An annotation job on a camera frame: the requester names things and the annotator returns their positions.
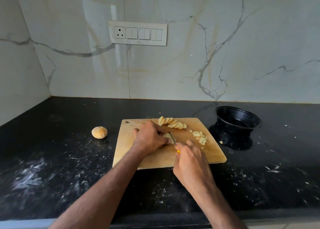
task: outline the power socket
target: power socket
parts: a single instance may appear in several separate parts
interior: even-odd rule
[[[116,38],[116,39],[125,39],[125,37],[126,37],[126,28],[125,27],[117,27],[117,26],[114,26],[114,37]]]

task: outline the right hand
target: right hand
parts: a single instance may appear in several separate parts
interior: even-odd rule
[[[194,196],[200,191],[211,191],[216,188],[205,154],[188,140],[186,144],[176,143],[176,161],[173,173],[182,185]]]

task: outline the left hand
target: left hand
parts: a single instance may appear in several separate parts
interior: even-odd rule
[[[140,129],[133,129],[132,133],[135,137],[132,146],[136,147],[136,149],[141,149],[145,155],[154,152],[164,144],[171,143],[171,139],[163,137],[166,134],[166,130],[152,121],[148,121]]]

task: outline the white marble backsplash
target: white marble backsplash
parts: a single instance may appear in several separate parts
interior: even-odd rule
[[[0,125],[48,97],[18,0],[0,0]]]
[[[19,0],[54,96],[320,103],[319,0]],[[166,23],[111,44],[108,20]]]

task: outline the countertop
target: countertop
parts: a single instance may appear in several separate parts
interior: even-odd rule
[[[246,222],[318,218],[320,105],[52,97],[0,127],[0,220],[62,214],[111,169],[122,119],[197,117],[209,128],[221,105],[262,120],[243,146],[219,143],[227,162],[210,165],[232,209]],[[138,170],[112,223],[186,225],[209,224],[172,168]]]

